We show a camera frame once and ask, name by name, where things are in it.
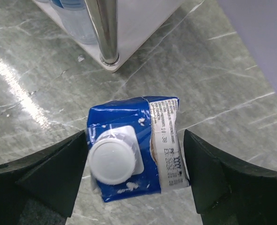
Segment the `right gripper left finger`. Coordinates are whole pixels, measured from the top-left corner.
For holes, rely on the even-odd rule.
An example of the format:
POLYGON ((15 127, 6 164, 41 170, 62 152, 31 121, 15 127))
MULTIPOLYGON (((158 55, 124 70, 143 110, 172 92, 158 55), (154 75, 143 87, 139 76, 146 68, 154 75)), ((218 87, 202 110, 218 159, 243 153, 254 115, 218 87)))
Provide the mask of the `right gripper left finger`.
POLYGON ((88 147, 84 131, 0 165, 0 225, 63 225, 71 217, 88 147))

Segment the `grape juice carton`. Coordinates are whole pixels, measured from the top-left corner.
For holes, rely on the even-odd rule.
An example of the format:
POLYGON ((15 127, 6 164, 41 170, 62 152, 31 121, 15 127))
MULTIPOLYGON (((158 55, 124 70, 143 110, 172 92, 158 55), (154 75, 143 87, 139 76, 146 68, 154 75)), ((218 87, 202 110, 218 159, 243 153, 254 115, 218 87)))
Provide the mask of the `grape juice carton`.
POLYGON ((190 185, 176 129, 178 97, 144 96, 93 106, 88 163, 104 202, 190 185))

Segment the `water bottle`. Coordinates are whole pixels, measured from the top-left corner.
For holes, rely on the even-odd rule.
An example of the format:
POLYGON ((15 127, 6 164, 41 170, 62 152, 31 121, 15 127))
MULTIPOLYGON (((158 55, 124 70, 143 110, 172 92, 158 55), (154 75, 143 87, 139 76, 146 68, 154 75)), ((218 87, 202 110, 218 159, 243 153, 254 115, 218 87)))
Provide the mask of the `water bottle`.
POLYGON ((84 0, 51 0, 50 4, 75 40, 86 45, 97 43, 84 0))

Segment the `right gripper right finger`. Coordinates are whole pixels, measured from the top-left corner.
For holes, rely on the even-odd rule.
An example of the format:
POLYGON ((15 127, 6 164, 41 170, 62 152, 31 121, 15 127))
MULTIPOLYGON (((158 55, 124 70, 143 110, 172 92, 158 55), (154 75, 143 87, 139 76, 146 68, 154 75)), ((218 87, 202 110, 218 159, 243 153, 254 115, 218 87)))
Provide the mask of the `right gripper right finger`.
POLYGON ((204 225, 277 225, 277 171, 239 159, 188 130, 184 153, 204 225))

